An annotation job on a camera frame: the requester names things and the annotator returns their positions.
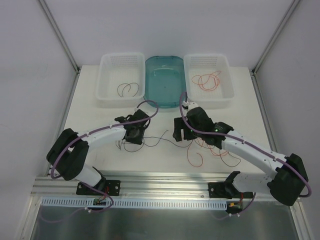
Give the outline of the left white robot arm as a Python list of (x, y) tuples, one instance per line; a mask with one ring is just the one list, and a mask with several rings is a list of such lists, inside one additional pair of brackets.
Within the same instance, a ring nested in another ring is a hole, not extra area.
[(93, 194), (99, 195), (106, 188), (107, 180), (97, 169), (85, 163), (88, 153), (122, 140), (141, 145), (150, 119), (144, 111), (137, 109), (134, 114), (115, 118), (114, 124), (85, 133), (67, 128), (49, 150), (46, 160), (64, 180), (75, 179), (84, 183)]

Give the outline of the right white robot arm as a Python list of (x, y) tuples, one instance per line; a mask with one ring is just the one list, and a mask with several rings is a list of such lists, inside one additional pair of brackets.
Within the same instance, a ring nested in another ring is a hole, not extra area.
[(209, 190), (220, 198), (238, 198), (240, 194), (264, 193), (286, 206), (298, 198), (308, 198), (312, 190), (303, 160), (265, 149), (247, 140), (224, 122), (213, 122), (195, 102), (184, 101), (180, 117), (174, 119), (173, 138), (177, 142), (201, 139), (208, 146), (226, 151), (251, 163), (261, 173), (233, 171)]

